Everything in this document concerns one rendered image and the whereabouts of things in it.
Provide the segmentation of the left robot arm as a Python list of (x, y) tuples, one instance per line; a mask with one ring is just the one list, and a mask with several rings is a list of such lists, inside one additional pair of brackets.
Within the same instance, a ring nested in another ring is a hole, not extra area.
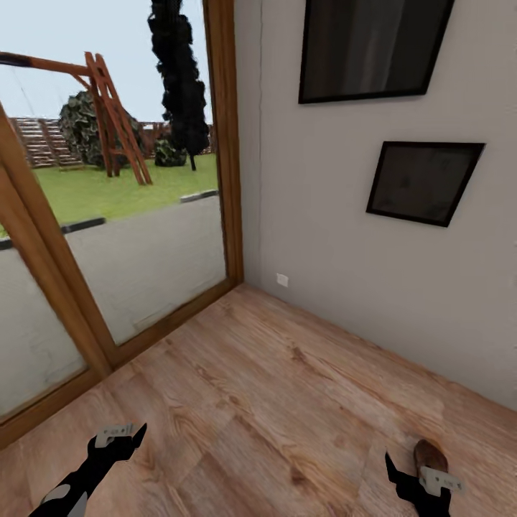
[(88, 442), (85, 463), (65, 476), (28, 517), (83, 517), (89, 497), (113, 464), (129, 460), (134, 449), (140, 447), (146, 423), (134, 434), (136, 428), (136, 423), (100, 426), (97, 436)]

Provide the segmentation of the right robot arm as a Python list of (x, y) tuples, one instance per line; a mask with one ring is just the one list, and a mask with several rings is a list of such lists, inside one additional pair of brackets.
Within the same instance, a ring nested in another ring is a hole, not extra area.
[(424, 479), (420, 479), (399, 472), (387, 453), (384, 454), (384, 459), (388, 479), (396, 483), (399, 498), (410, 500), (415, 510), (418, 510), (419, 517), (450, 517), (450, 491), (465, 492), (466, 484), (462, 478), (429, 466), (421, 466)]

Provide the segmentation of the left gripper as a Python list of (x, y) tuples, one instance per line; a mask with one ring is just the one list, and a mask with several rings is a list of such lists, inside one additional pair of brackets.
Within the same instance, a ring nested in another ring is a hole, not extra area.
[(144, 433), (146, 423), (134, 435), (115, 437), (105, 448), (96, 448), (96, 438), (88, 442), (88, 457), (85, 462), (96, 462), (103, 470), (103, 477), (113, 467), (113, 464), (122, 460), (129, 460), (135, 448), (139, 448)]

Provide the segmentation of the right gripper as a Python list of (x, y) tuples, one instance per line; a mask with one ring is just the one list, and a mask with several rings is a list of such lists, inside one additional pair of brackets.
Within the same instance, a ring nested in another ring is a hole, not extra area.
[(419, 517), (428, 517), (432, 513), (443, 513), (446, 517), (450, 517), (448, 510), (452, 494), (449, 489), (441, 488), (441, 496), (429, 494), (419, 482), (420, 478), (399, 472), (387, 453), (384, 454), (384, 459), (386, 460), (388, 479), (390, 482), (396, 483), (396, 492), (399, 498), (410, 500), (415, 510), (418, 510)]

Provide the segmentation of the sandal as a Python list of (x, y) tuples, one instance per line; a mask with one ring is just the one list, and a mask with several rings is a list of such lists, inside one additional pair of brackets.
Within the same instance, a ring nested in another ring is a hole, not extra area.
[(444, 456), (443, 449), (434, 439), (421, 439), (414, 449), (414, 463), (416, 465), (416, 478), (424, 479), (421, 473), (421, 466), (429, 466), (432, 469), (448, 472), (448, 461)]

